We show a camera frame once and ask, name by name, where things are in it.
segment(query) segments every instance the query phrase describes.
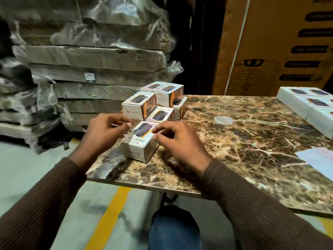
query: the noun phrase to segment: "hand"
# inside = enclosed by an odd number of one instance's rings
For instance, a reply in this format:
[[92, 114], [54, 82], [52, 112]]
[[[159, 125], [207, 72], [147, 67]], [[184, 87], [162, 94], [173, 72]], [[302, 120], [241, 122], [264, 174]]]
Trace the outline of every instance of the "hand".
[[[167, 137], [170, 131], [174, 133], [173, 139]], [[192, 125], [181, 121], [165, 121], [156, 126], [152, 133], [155, 133], [157, 143], [201, 176], [212, 161]]]
[[124, 137], [132, 124], [133, 120], [122, 114], [99, 114], [90, 120], [81, 143], [69, 158], [78, 166], [87, 167], [88, 170], [100, 154]]

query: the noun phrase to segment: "marble tabletop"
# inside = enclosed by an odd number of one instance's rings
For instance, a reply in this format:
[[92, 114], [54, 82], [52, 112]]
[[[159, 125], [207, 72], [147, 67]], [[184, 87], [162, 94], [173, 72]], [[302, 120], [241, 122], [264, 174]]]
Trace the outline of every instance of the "marble tabletop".
[[[189, 96], [183, 121], [192, 124], [214, 157], [294, 210], [333, 215], [333, 182], [299, 159], [333, 142], [275, 97]], [[219, 124], [214, 118], [233, 121]], [[197, 176], [159, 146], [148, 163], [125, 158], [117, 143], [100, 155], [88, 180], [206, 197]]]

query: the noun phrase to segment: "brown sleeve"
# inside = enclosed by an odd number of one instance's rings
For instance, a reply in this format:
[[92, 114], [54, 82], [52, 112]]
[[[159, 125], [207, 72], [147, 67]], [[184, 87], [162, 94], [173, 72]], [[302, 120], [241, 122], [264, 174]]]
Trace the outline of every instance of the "brown sleeve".
[[213, 159], [202, 180], [249, 249], [333, 248], [330, 237], [221, 161]]
[[0, 218], [1, 249], [50, 249], [85, 172], [63, 158]]

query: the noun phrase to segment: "white round mark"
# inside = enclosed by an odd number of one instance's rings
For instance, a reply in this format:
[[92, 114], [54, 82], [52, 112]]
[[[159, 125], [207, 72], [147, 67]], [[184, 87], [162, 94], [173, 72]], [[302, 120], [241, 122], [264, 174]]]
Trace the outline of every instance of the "white round mark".
[[214, 117], [214, 121], [221, 125], [231, 125], [233, 123], [233, 119], [226, 116]]

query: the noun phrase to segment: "blue jeans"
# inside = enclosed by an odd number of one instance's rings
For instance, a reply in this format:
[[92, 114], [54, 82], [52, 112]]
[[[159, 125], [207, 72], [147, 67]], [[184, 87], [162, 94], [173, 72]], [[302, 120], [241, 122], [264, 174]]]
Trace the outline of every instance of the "blue jeans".
[[156, 211], [149, 230], [149, 250], [202, 250], [200, 230], [191, 213], [175, 205]]

